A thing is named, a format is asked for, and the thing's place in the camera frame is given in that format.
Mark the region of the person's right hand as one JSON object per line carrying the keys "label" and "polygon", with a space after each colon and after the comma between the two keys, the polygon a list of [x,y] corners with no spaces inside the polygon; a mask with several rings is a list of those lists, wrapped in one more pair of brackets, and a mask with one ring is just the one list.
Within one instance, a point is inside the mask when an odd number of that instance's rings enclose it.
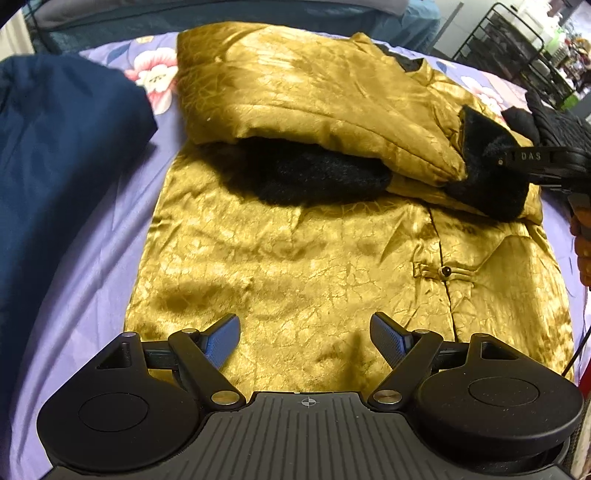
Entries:
{"label": "person's right hand", "polygon": [[582,234],[582,228],[591,227],[591,216],[589,209],[579,209],[571,219],[571,234],[575,237],[575,253],[580,273],[581,283],[591,287],[591,243]]}

